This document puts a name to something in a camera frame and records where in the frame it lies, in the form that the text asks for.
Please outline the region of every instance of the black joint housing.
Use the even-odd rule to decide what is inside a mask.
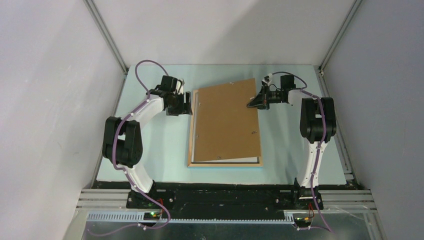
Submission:
[[[178,116],[181,114],[192,115],[191,93],[186,91],[185,94],[173,95],[173,104],[166,105],[167,116]]]
[[[112,148],[115,133],[122,119],[111,116],[104,125],[103,148],[101,154],[112,163]],[[138,121],[125,121],[119,131],[119,135],[125,134],[125,140],[118,139],[116,143],[116,164],[126,165],[132,168],[136,165],[143,154],[142,133]]]
[[[318,186],[313,188],[313,194],[315,195],[318,207],[320,210],[323,210],[323,199],[321,198],[321,194],[318,191]],[[295,209],[308,209],[309,204],[312,204],[314,209],[316,208],[311,188],[306,188],[304,186],[301,187],[297,178],[294,178],[294,184],[291,189],[291,197],[292,203],[295,205]]]
[[[331,97],[321,97],[325,117],[325,139],[328,143],[336,134],[336,114],[334,100]],[[300,134],[312,144],[321,140],[324,134],[323,119],[318,100],[303,98],[300,110]]]
[[[177,89],[177,82],[178,79],[173,76],[162,76],[162,81],[160,82],[160,85],[156,86],[157,90],[173,93]]]
[[[265,76],[265,81],[269,82],[270,77]],[[270,109],[270,104],[288,103],[289,91],[296,88],[295,77],[293,75],[283,75],[280,78],[280,88],[271,91],[268,84],[262,81],[260,92],[248,104],[248,108],[260,110]]]

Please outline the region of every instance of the gray wall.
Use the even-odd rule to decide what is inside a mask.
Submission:
[[[0,1],[0,239],[63,238],[122,79],[82,0]]]
[[[388,239],[422,239],[424,1],[365,1],[324,78]]]
[[[354,0],[96,0],[128,65],[320,64]]]

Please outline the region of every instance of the robotic arm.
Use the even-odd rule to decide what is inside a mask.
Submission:
[[[125,139],[118,139],[116,145],[116,165],[124,168],[134,183],[131,187],[138,186],[143,192],[148,193],[153,185],[143,165],[137,165],[143,154],[141,129],[157,114],[166,110],[168,116],[192,114],[190,92],[184,93],[184,81],[172,76],[164,75],[160,85],[149,91],[150,98],[139,110],[133,112],[122,125],[119,135]],[[103,157],[112,162],[112,149],[115,133],[121,123],[120,117],[111,116],[106,120],[103,136]]]
[[[260,92],[247,104],[247,107],[268,110],[270,104],[274,103],[287,103],[300,107],[299,128],[300,134],[305,140],[305,155],[307,157],[305,165],[294,179],[293,194],[295,201],[312,199],[312,189],[314,189],[314,195],[318,195],[318,177],[324,150],[330,138],[336,134],[334,101],[331,97],[313,99],[311,94],[308,94],[302,88],[296,88],[293,75],[281,76],[280,88],[271,91],[272,77],[273,74],[269,74],[262,80]],[[321,101],[323,112],[321,112],[318,101]],[[325,119],[326,128],[324,141],[320,144],[324,134],[322,118]]]

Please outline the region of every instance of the wooden frame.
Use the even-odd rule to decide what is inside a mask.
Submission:
[[[245,167],[262,167],[264,165],[263,163],[263,158],[262,156],[257,157],[258,158],[258,162],[255,163],[200,163],[200,162],[192,162],[192,156],[194,154],[194,134],[195,134],[195,121],[196,121],[196,107],[198,106],[197,104],[197,95],[198,95],[198,90],[194,90],[193,94],[192,94],[192,98],[191,98],[191,109],[193,114],[191,115],[190,118],[190,133],[188,135],[188,158],[187,158],[187,166],[188,167],[197,167],[197,168],[205,168],[205,167],[217,167],[217,168],[234,168],[234,167],[239,167],[239,168],[245,168]]]

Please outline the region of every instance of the cable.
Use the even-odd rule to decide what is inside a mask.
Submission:
[[[312,204],[311,203],[309,203],[309,206],[308,207],[309,207],[309,215],[311,215],[310,213],[312,211],[312,216],[310,216],[309,218],[310,219],[313,219],[315,217],[314,208],[312,207]]]
[[[164,200],[162,200],[162,198],[158,199],[158,202],[160,202],[160,204],[164,204]],[[160,214],[162,215],[164,213],[164,209],[162,208],[162,210],[160,211]]]
[[[274,83],[273,84],[271,84],[271,85],[269,85],[270,87],[271,86],[274,86],[275,87],[275,90],[281,90],[281,88],[278,88]]]
[[[323,107],[323,103],[321,102],[321,98],[317,95],[314,95],[308,91],[305,91],[305,89],[308,87],[308,84],[299,76],[294,75],[293,73],[287,72],[287,71],[276,71],[274,72],[272,75],[276,75],[276,74],[288,74],[288,75],[293,75],[295,78],[299,79],[303,84],[304,87],[300,88],[300,91],[306,95],[311,96],[312,98],[315,98],[318,101],[318,105],[319,105],[319,110],[321,112],[321,119],[322,119],[322,128],[323,128],[323,134],[321,137],[321,140],[318,143],[317,146],[317,150],[316,150],[316,158],[315,158],[315,163],[313,165],[313,170],[311,173],[311,177],[310,177],[310,190],[312,192],[312,199],[313,199],[313,203],[315,204],[316,210],[318,211],[319,216],[321,217],[322,221],[324,222],[325,227],[321,227],[321,226],[314,226],[314,227],[306,227],[306,229],[311,229],[311,228],[319,228],[319,229],[325,229],[327,231],[329,231],[330,233],[334,233],[334,231],[331,229],[331,227],[329,226],[329,224],[327,223],[327,221],[325,220],[323,214],[321,213],[320,207],[318,206],[318,202],[317,199],[315,198],[315,192],[314,192],[314,175],[316,174],[317,171],[317,167],[318,167],[318,161],[320,159],[320,153],[321,153],[321,145],[323,144],[324,140],[326,139],[326,134],[327,134],[327,126],[326,126],[326,116],[324,114],[324,107]]]
[[[318,161],[320,159],[320,153],[321,153],[321,145],[323,144],[324,140],[326,139],[326,134],[327,134],[326,116],[324,114],[324,107],[323,107],[323,103],[321,102],[321,98],[319,96],[314,95],[310,92],[307,92],[303,89],[301,89],[300,91],[311,96],[312,98],[317,99],[318,105],[319,105],[319,110],[321,112],[323,134],[322,134],[321,140],[319,141],[318,146],[317,146],[315,163],[313,165],[312,174],[310,176],[310,191],[312,192],[312,199],[313,199],[313,203],[315,204],[316,210],[318,211],[319,216],[321,217],[322,221],[324,222],[325,226],[327,227],[327,228],[323,228],[323,229],[326,229],[330,233],[334,233],[334,231],[331,229],[331,227],[327,223],[326,219],[324,218],[323,214],[321,213],[320,207],[318,206],[318,202],[317,202],[317,199],[315,197],[315,191],[314,191],[314,175],[317,172]]]
[[[291,72],[288,72],[288,71],[276,71],[272,75],[276,75],[276,74],[288,74],[288,75],[292,75],[293,77],[299,79],[304,84],[304,87],[295,88],[295,89],[298,89],[298,90],[301,90],[302,91],[302,90],[304,90],[304,89],[306,89],[308,87],[308,84],[302,78],[300,78],[299,76],[294,75]]]
[[[115,132],[115,137],[113,138],[113,145],[112,145],[112,163],[113,163],[113,168],[115,168],[116,170],[122,170],[123,172],[124,172],[124,174],[125,174],[125,176],[126,176],[126,178],[128,179],[128,182],[131,184],[131,186],[132,187],[134,187],[135,188],[135,190],[137,190],[137,192],[139,192],[141,195],[143,195],[143,197],[145,197],[146,199],[148,199],[149,201],[151,201],[151,202],[153,202],[154,204],[156,204],[156,205],[158,205],[159,207],[161,207],[165,212],[166,212],[166,215],[167,215],[167,220],[166,220],[166,222],[163,224],[163,225],[160,225],[160,226],[156,226],[156,225],[153,225],[153,226],[146,226],[146,225],[143,225],[143,224],[141,224],[141,223],[131,223],[131,224],[128,224],[128,225],[125,225],[125,226],[123,226],[123,227],[121,227],[121,228],[118,228],[118,229],[116,229],[116,230],[114,230],[114,231],[111,231],[111,232],[108,232],[108,233],[102,233],[102,234],[96,234],[96,233],[92,233],[89,229],[87,230],[91,235],[93,235],[93,236],[97,236],[97,237],[102,237],[102,236],[107,236],[107,235],[111,235],[111,234],[114,234],[114,233],[116,233],[116,232],[118,232],[118,231],[120,231],[120,230],[122,230],[122,229],[125,229],[125,228],[128,228],[128,227],[133,227],[133,226],[139,226],[139,227],[141,227],[141,226],[143,226],[143,229],[145,230],[145,229],[160,229],[160,228],[163,228],[163,227],[165,227],[169,222],[170,222],[170,220],[171,220],[171,214],[170,214],[170,212],[168,211],[168,209],[163,205],[163,204],[160,204],[159,202],[157,202],[156,200],[154,200],[154,199],[152,199],[151,197],[149,197],[146,193],[144,193],[143,192],[143,190],[141,190],[140,188],[139,188],[139,186],[137,186],[135,183],[134,183],[134,181],[131,179],[131,177],[129,176],[129,174],[127,173],[127,171],[125,170],[125,168],[124,167],[119,167],[119,166],[117,166],[117,143],[118,143],[118,136],[119,136],[119,133],[120,133],[120,131],[121,131],[121,128],[122,128],[122,126],[124,125],[124,123],[125,123],[125,121],[126,120],[128,120],[135,112],[137,112],[138,110],[140,110],[144,105],[146,105],[147,104],[147,102],[148,102],[148,100],[150,99],[150,92],[149,92],[149,89],[146,87],[146,85],[144,85],[144,83],[141,81],[141,79],[140,79],[140,77],[139,77],[139,73],[137,72],[137,69],[139,68],[139,66],[141,65],[141,64],[143,64],[143,63],[153,63],[153,64],[156,64],[157,66],[159,66],[164,72],[165,72],[165,74],[167,75],[167,76],[169,76],[168,75],[168,72],[165,70],[165,68],[162,66],[162,65],[160,65],[159,63],[157,63],[157,62],[155,62],[155,61],[153,61],[153,60],[149,60],[149,59],[146,59],[146,60],[142,60],[142,61],[140,61],[139,63],[137,63],[137,65],[135,65],[135,77],[137,78],[137,80],[138,80],[138,82],[141,84],[141,86],[146,90],[146,92],[147,92],[147,97],[146,97],[146,99],[142,102],[142,103],[140,103],[138,106],[136,106],[127,116],[125,116],[123,119],[122,119],[122,121],[119,123],[119,125],[118,125],[118,127],[117,127],[117,129],[116,129],[116,132]]]

